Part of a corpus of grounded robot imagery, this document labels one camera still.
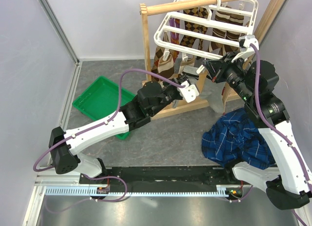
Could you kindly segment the beige sock maroon toe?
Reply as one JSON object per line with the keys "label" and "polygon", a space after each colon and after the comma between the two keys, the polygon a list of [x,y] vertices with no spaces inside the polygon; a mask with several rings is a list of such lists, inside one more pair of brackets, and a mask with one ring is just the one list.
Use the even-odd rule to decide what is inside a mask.
{"label": "beige sock maroon toe", "polygon": [[225,112],[225,108],[226,108],[226,102],[228,100],[228,97],[230,95],[232,91],[232,88],[230,87],[230,85],[228,83],[225,83],[223,91],[222,91],[222,102],[223,102],[223,112]]}

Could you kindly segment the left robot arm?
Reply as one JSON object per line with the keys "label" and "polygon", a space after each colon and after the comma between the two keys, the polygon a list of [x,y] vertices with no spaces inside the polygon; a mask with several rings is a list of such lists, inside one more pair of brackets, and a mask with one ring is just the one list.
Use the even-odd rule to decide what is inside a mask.
{"label": "left robot arm", "polygon": [[49,145],[55,146],[50,153],[56,173],[60,175],[76,171],[87,175],[97,184],[103,183],[107,178],[103,161],[84,155],[84,149],[114,135],[146,125],[153,116],[175,100],[190,103],[198,95],[197,87],[188,80],[182,82],[180,87],[147,82],[130,102],[109,116],[76,129],[53,129]]}

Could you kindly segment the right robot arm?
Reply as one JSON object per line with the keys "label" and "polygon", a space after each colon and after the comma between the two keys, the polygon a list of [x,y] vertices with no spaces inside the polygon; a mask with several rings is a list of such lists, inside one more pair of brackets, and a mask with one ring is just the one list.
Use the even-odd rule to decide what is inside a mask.
{"label": "right robot arm", "polygon": [[279,76],[268,61],[257,58],[248,70],[243,69],[242,62],[232,52],[202,64],[213,82],[227,82],[243,100],[277,167],[261,169],[247,161],[236,161],[223,171],[223,178],[229,184],[242,180],[261,189],[280,210],[301,208],[312,197],[312,174],[297,147],[286,107],[273,94]]}

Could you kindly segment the green plastic tray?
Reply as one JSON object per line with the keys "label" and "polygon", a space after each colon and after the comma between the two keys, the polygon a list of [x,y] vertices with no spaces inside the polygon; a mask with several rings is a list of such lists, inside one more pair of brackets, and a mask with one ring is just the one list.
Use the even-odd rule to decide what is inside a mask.
{"label": "green plastic tray", "polygon": [[117,104],[118,84],[100,76],[74,100],[73,107],[97,121],[114,113]]}

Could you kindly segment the white plastic clip hanger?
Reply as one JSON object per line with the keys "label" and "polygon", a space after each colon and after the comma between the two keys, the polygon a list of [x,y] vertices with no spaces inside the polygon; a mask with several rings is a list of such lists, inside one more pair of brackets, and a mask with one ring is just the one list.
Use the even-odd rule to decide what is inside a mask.
{"label": "white plastic clip hanger", "polygon": [[[241,36],[252,35],[254,33],[254,24],[258,12],[257,0],[237,0],[232,2],[221,2],[220,0],[218,0],[216,4],[204,5],[201,7],[204,7],[209,11],[209,16],[207,19],[183,14],[184,9],[180,11],[169,12],[165,15],[163,21],[161,22],[160,26],[154,34],[154,42],[156,46],[161,46],[165,48],[164,60],[167,59],[170,49],[175,50],[179,53],[177,58],[181,58],[181,61],[186,61],[188,57],[191,58],[193,56],[195,56],[195,62],[200,59],[218,60],[222,57],[222,55],[219,55],[220,49],[216,49],[213,52],[208,51],[208,47],[211,41],[239,48],[238,41],[230,41],[225,38],[222,39],[213,37],[213,28],[239,32],[241,33]],[[230,14],[243,15],[245,17],[243,26],[215,21],[216,10],[227,12]],[[170,18],[179,19],[180,28],[171,27],[169,24]],[[200,34],[185,30],[185,21],[206,26],[208,28],[207,33]],[[184,35],[195,37],[196,41],[194,42],[192,48],[181,46],[180,44],[173,44],[170,40],[170,32],[179,33],[180,42]],[[198,50],[199,39],[204,40],[202,50]]]}

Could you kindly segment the beige sock maroon purple stripes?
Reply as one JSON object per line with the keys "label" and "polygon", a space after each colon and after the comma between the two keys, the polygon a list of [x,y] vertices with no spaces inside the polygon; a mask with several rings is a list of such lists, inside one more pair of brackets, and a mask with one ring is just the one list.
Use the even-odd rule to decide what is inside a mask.
{"label": "beige sock maroon purple stripes", "polygon": [[[179,55],[179,53],[175,50],[169,50],[169,55],[166,60],[164,60],[164,54],[163,57],[159,61],[158,69],[163,72],[165,78],[171,78],[173,74],[175,73],[174,64],[175,61]],[[195,56],[191,58],[187,58],[186,61],[182,61],[179,66],[178,73],[181,73],[186,66],[194,66],[195,65]]]}

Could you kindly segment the grey sock black stripes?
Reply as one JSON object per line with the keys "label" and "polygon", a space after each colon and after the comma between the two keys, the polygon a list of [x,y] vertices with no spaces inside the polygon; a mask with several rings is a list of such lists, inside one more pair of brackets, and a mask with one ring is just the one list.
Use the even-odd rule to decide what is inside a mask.
{"label": "grey sock black stripes", "polygon": [[212,110],[219,114],[224,112],[224,103],[222,100],[224,86],[225,82],[215,83],[207,76],[200,93],[200,97],[207,100]]}

